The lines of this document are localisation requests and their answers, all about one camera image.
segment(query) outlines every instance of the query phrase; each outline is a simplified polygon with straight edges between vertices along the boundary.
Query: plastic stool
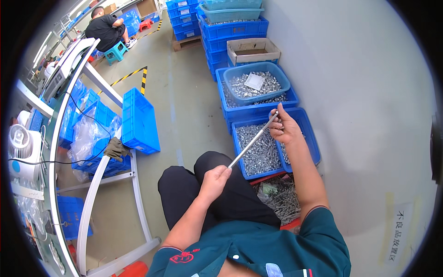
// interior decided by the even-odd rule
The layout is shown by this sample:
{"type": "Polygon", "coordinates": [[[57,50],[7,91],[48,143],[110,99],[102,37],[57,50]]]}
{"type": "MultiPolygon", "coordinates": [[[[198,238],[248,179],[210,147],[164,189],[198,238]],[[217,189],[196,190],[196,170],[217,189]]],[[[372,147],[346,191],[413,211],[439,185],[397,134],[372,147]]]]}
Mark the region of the plastic stool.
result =
{"type": "Polygon", "coordinates": [[[118,277],[144,277],[148,273],[148,266],[142,261],[136,261],[123,268],[122,272],[118,277]]]}
{"type": "Polygon", "coordinates": [[[115,60],[118,60],[119,62],[121,62],[121,60],[123,60],[123,54],[128,51],[128,49],[126,48],[126,46],[119,41],[116,45],[114,45],[111,49],[107,50],[105,52],[105,57],[109,62],[109,66],[112,65],[112,62],[115,60]]]}
{"type": "Polygon", "coordinates": [[[144,21],[142,21],[140,23],[139,31],[141,32],[143,27],[148,27],[148,29],[151,29],[151,25],[153,25],[153,24],[154,24],[154,22],[152,20],[150,20],[149,18],[145,19],[144,21]]]}

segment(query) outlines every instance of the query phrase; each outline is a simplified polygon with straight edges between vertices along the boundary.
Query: yellow black hazard tape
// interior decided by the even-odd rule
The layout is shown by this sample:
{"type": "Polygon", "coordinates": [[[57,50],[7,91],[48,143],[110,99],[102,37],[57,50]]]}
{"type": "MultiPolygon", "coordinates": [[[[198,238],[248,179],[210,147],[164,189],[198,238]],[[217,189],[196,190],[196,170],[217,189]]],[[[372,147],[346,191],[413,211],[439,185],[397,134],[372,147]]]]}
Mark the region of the yellow black hazard tape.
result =
{"type": "MultiPolygon", "coordinates": [[[[135,73],[140,72],[140,71],[142,71],[142,70],[143,70],[143,78],[144,78],[144,82],[146,82],[146,73],[148,72],[148,67],[147,67],[147,66],[142,67],[142,68],[140,68],[140,69],[138,69],[138,70],[136,70],[136,71],[134,71],[134,72],[132,72],[132,73],[129,73],[128,75],[124,76],[124,77],[121,78],[120,80],[115,81],[114,83],[109,84],[109,85],[110,85],[110,86],[113,86],[113,85],[117,84],[118,82],[121,82],[121,81],[125,80],[127,77],[129,77],[129,76],[131,76],[131,75],[134,75],[135,73]]],[[[144,85],[143,85],[143,82],[142,82],[142,93],[144,94],[144,85]]]]}
{"type": "Polygon", "coordinates": [[[144,38],[147,35],[150,35],[152,33],[155,33],[157,31],[160,31],[160,27],[162,27],[162,20],[159,21],[159,26],[157,27],[157,30],[150,32],[149,34],[145,34],[144,36],[139,37],[138,39],[144,38]]]}

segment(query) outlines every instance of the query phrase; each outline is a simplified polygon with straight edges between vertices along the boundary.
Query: blue stool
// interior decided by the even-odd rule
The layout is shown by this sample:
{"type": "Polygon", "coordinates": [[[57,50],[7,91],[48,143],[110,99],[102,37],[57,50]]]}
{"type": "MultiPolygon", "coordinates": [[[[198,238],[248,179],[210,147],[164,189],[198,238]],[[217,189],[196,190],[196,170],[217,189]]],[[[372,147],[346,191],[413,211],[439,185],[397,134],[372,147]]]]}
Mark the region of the blue stool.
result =
{"type": "Polygon", "coordinates": [[[128,49],[121,41],[119,41],[111,49],[107,50],[105,52],[105,57],[109,62],[109,66],[111,66],[112,62],[115,60],[118,60],[119,62],[121,62],[121,60],[123,60],[123,53],[125,53],[126,51],[128,51],[128,49]]]}

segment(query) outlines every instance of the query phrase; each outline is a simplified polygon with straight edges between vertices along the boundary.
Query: power cord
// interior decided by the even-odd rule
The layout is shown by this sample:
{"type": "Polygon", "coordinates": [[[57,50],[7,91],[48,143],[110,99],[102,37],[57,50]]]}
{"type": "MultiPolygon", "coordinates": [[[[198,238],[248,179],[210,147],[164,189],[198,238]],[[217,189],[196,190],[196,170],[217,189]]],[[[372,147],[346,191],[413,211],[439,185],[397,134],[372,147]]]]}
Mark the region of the power cord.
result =
{"type": "MultiPolygon", "coordinates": [[[[111,139],[111,133],[100,123],[100,122],[98,122],[98,120],[97,119],[95,119],[94,117],[90,117],[89,115],[87,115],[87,114],[85,114],[85,113],[83,113],[83,111],[81,111],[80,110],[80,108],[77,106],[77,103],[75,103],[75,100],[74,100],[74,98],[72,97],[72,95],[71,94],[69,94],[69,97],[71,97],[71,99],[72,99],[72,102],[74,102],[74,105],[75,105],[75,107],[85,116],[85,117],[89,117],[89,118],[92,118],[92,119],[94,119],[108,134],[109,134],[109,139],[111,139]]],[[[23,160],[19,160],[19,159],[14,159],[14,158],[11,158],[11,159],[8,159],[8,161],[10,161],[10,160],[16,160],[16,161],[18,161],[18,162],[21,162],[21,163],[24,163],[24,164],[30,164],[30,165],[38,165],[38,164],[44,164],[44,163],[58,163],[58,164],[76,164],[76,163],[79,163],[79,162],[88,162],[88,161],[90,161],[90,160],[94,160],[95,158],[97,158],[100,154],[102,154],[103,153],[103,151],[106,149],[106,147],[105,148],[103,148],[97,155],[95,155],[94,157],[92,157],[92,158],[90,158],[90,159],[88,159],[88,160],[78,160],[78,161],[76,161],[76,162],[72,162],[72,163],[64,163],[64,162],[59,162],[59,161],[56,161],[56,160],[44,160],[44,161],[41,161],[41,162],[38,162],[38,163],[30,163],[30,162],[26,162],[26,161],[23,161],[23,160]]]]}

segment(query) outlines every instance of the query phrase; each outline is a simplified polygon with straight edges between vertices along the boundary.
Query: green shirt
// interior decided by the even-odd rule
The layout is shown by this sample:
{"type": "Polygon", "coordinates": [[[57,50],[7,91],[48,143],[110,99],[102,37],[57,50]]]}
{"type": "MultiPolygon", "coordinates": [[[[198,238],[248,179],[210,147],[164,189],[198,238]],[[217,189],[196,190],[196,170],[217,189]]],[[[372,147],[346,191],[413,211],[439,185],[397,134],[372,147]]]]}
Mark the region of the green shirt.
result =
{"type": "Polygon", "coordinates": [[[216,277],[226,258],[269,277],[349,276],[351,270],[334,217],[319,206],[308,213],[299,235],[250,221],[220,223],[184,251],[158,250],[147,277],[216,277]]]}

